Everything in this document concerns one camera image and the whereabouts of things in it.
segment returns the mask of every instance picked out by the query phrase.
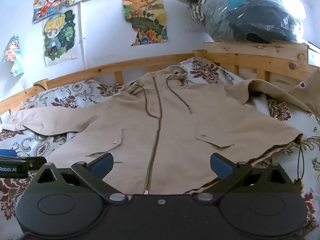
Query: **plastic bag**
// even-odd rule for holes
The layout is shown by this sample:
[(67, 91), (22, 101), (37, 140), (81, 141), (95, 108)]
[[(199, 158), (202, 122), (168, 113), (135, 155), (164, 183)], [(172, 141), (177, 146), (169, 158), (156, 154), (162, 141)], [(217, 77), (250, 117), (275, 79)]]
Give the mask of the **plastic bag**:
[(303, 28), (281, 0), (179, 0), (214, 41), (302, 40)]

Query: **wooden headboard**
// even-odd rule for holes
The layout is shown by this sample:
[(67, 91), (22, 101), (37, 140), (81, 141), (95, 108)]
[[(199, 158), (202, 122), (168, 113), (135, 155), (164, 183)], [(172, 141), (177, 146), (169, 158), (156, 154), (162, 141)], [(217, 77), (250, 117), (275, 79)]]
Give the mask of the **wooden headboard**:
[[(168, 65), (177, 64), (183, 60), (186, 60), (194, 56), (203, 57), (212, 62), (215, 62), (219, 64), (221, 67), (233, 71), (234, 73), (239, 74), (245, 79), (259, 78), (271, 82), (270, 77), (272, 74), (275, 74), (281, 76), (282, 79), (289, 78), (291, 81), (293, 80), (294, 82), (291, 85), (299, 83), (301, 80), (305, 80), (306, 78), (308, 78), (315, 71), (316, 68), (315, 66), (308, 64), (308, 51), (306, 44), (302, 46), (299, 45), (300, 48), (296, 50), (293, 50), (292, 48), (284, 49), (284, 47), (282, 46), (281, 48), (277, 49), (273, 47), (274, 49), (282, 52), (282, 54), (283, 52), (286, 52), (287, 58), (275, 57), (279, 55), (273, 55), (272, 57), (269, 56), (270, 52), (273, 53), (273, 50), (270, 50), (269, 44), (257, 45), (260, 46), (260, 48), (257, 48), (257, 50), (262, 55), (252, 55), (254, 53), (257, 54), (252, 49), (247, 51), (247, 53), (251, 52), (251, 55), (245, 54), (246, 51), (244, 51), (244, 48), (239, 47), (242, 46), (241, 43), (235, 43), (236, 46), (238, 46), (237, 48), (231, 46), (230, 44), (231, 43), (219, 42), (205, 43), (206, 49), (193, 50), (192, 53), (163, 55), (158, 57), (147, 57), (121, 61), (74, 72), (52, 80), (43, 79), (34, 83), (33, 87), (28, 88), (20, 93), (17, 93), (1, 101), (0, 115), (5, 113), (6, 111), (9, 111), (10, 113), (18, 111), (19, 108), (23, 105), (23, 101), (47, 89), (76, 83), (108, 73), (114, 73), (116, 82), (123, 83), (123, 70), (145, 67), (146, 72), (157, 71), (164, 69)], [(246, 77), (246, 75), (242, 75), (241, 70), (243, 68), (250, 69), (252, 75), (249, 77)]]

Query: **brown jacket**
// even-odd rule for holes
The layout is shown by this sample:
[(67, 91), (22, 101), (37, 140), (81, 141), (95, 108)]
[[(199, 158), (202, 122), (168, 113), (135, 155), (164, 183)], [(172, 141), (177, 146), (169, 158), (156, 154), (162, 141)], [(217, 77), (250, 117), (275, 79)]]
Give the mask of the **brown jacket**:
[[(104, 181), (111, 186), (126, 194), (182, 194), (217, 177), (210, 168), (213, 152), (254, 164), (300, 142), (295, 128), (244, 106), (250, 94), (263, 92), (319, 117), (318, 96), (306, 99), (298, 86), (295, 98), (263, 80), (182, 86), (186, 75), (173, 65), (126, 84), (105, 103), (22, 110), (3, 128), (27, 127), (44, 135), (80, 132), (47, 161), (65, 168), (110, 152), (115, 164)], [(319, 71), (313, 79), (310, 87), (318, 86)]]

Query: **drawing of blonde boy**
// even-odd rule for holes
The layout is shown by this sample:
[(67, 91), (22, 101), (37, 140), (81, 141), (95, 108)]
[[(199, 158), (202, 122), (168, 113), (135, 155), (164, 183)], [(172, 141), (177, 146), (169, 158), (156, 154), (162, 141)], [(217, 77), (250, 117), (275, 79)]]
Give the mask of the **drawing of blonde boy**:
[(44, 25), (44, 33), (48, 39), (45, 39), (44, 45), (47, 49), (48, 55), (57, 54), (59, 48), (61, 48), (61, 43), (58, 39), (58, 34), (65, 25), (66, 15), (64, 13), (56, 13), (49, 17)]

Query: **jacket hood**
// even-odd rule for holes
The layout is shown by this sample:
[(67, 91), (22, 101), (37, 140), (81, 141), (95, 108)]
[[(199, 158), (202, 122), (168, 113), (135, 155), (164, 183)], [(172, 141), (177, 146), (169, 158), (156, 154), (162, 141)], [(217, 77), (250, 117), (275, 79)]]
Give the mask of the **jacket hood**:
[[(178, 65), (172, 65), (161, 71), (154, 72), (154, 78), (158, 90), (161, 91), (164, 87), (167, 87), (167, 80), (170, 88), (181, 86), (183, 81), (187, 78), (187, 74), (188, 71), (185, 68)], [(155, 91), (154, 79), (150, 72), (145, 73), (136, 81), (128, 82), (121, 88), (120, 92), (127, 92), (135, 95), (142, 91), (141, 87), (143, 87), (146, 93)]]

